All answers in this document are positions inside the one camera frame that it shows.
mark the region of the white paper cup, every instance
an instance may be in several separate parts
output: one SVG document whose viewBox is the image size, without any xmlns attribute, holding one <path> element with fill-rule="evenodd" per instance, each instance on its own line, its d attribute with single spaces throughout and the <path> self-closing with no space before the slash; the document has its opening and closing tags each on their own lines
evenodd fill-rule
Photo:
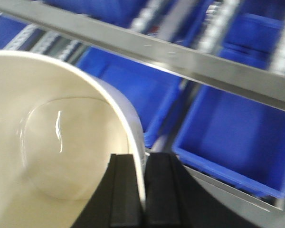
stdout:
<svg viewBox="0 0 285 228">
<path fill-rule="evenodd" d="M 0 228 L 68 228 L 110 154 L 134 156 L 144 205 L 143 131 L 131 103 L 59 60 L 0 51 Z"/>
</svg>

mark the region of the gray metal surface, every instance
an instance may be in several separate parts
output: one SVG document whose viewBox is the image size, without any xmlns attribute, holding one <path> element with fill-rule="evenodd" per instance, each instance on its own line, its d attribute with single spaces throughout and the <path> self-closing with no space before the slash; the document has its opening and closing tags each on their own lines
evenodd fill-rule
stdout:
<svg viewBox="0 0 285 228">
<path fill-rule="evenodd" d="M 157 32 L 157 38 L 171 41 L 184 20 L 191 13 L 196 2 L 196 0 L 178 0 L 163 19 Z"/>
<path fill-rule="evenodd" d="M 239 214 L 245 219 L 253 222 L 261 228 L 285 228 L 285 207 L 284 210 L 269 209 L 264 210 L 247 200 L 243 200 L 238 196 L 207 183 L 197 177 L 197 182 L 212 194 L 217 200 L 225 206 Z"/>
<path fill-rule="evenodd" d="M 207 175 L 200 173 L 194 169 L 191 169 L 187 166 L 185 166 L 185 168 L 187 169 L 187 171 L 190 173 L 190 175 L 192 177 L 199 180 L 199 183 L 207 183 L 207 184 L 210 184 L 212 186 L 215 186 L 218 189 L 223 190 L 232 196 L 238 197 L 239 199 L 242 199 L 246 203 L 257 206 L 258 208 L 263 209 L 267 212 L 282 210 L 284 207 L 285 200 L 278 201 L 278 203 L 279 203 L 278 205 L 271 205 L 271 204 L 268 204 L 268 203 L 266 203 L 260 199 L 255 198 L 249 194 L 246 194 L 240 190 L 237 190 L 237 189 L 235 189 L 235 188 L 233 188 L 227 184 L 224 184 L 224 183 L 214 179 L 213 177 L 207 176 Z"/>
<path fill-rule="evenodd" d="M 285 110 L 285 77 L 28 0 L 0 11 L 125 55 L 149 66 Z"/>
</svg>

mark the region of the metal shelf frame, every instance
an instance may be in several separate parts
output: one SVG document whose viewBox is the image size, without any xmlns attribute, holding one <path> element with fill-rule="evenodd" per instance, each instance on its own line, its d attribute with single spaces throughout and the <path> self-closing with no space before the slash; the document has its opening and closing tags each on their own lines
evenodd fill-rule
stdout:
<svg viewBox="0 0 285 228">
<path fill-rule="evenodd" d="M 0 12 L 110 52 L 285 111 L 285 77 L 29 0 L 0 0 Z"/>
</svg>

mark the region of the cup rim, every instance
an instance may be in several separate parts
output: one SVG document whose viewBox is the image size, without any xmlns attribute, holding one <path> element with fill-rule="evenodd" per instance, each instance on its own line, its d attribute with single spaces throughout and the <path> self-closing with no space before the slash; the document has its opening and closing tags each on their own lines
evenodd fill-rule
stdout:
<svg viewBox="0 0 285 228">
<path fill-rule="evenodd" d="M 136 178 L 137 178 L 137 184 L 138 184 L 138 192 L 140 201 L 142 204 L 142 208 L 145 208 L 145 189 L 144 189 L 144 180 L 143 180 L 143 169 L 144 164 L 142 164 L 141 158 L 140 158 L 140 152 L 143 152 L 143 157 L 145 158 L 144 154 L 144 147 L 141 148 L 141 146 L 137 143 L 137 140 L 135 140 L 135 136 L 133 134 L 131 125 L 129 121 L 127 120 L 126 116 L 124 115 L 121 107 L 116 102 L 116 99 L 112 97 L 112 95 L 102 86 L 108 85 L 108 87 L 112 87 L 111 85 L 107 84 L 104 81 L 101 81 L 98 78 L 91 77 L 84 71 L 80 70 L 79 68 L 63 62 L 61 60 L 55 59 L 53 57 L 31 53 L 27 51 L 9 51 L 9 50 L 0 50 L 0 57 L 22 57 L 22 58 L 29 58 L 41 62 L 45 62 L 51 65 L 55 65 L 57 67 L 64 68 L 65 70 L 68 70 L 75 74 L 76 76 L 80 77 L 81 79 L 85 80 L 88 84 L 90 84 L 96 91 L 98 91 L 104 99 L 108 102 L 108 104 L 113 108 L 114 112 L 116 113 L 117 117 L 122 123 L 122 126 L 127 134 L 129 146 L 133 149 L 133 158 L 134 158 L 134 164 L 136 169 Z"/>
</svg>

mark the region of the blue storage bin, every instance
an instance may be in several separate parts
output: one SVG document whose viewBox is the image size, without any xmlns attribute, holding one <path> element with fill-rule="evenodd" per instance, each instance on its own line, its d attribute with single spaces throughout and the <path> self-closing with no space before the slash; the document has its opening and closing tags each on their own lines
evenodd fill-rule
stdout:
<svg viewBox="0 0 285 228">
<path fill-rule="evenodd" d="M 3 49 L 25 26 L 22 22 L 0 16 L 0 49 Z"/>
<path fill-rule="evenodd" d="M 203 86 L 173 151 L 199 171 L 257 196 L 285 197 L 285 112 Z"/>
<path fill-rule="evenodd" d="M 224 48 L 220 51 L 218 56 L 260 69 L 266 69 L 269 60 L 269 55 L 267 53 L 261 53 L 250 49 L 247 49 L 245 52 L 241 52 Z"/>
<path fill-rule="evenodd" d="M 224 42 L 272 52 L 284 19 L 285 0 L 245 0 Z"/>
<path fill-rule="evenodd" d="M 92 16 L 107 23 L 127 27 L 146 0 L 44 0 L 71 11 Z"/>
<path fill-rule="evenodd" d="M 181 78 L 91 47 L 76 65 L 121 91 L 135 107 L 151 147 L 173 102 L 180 94 Z"/>
</svg>

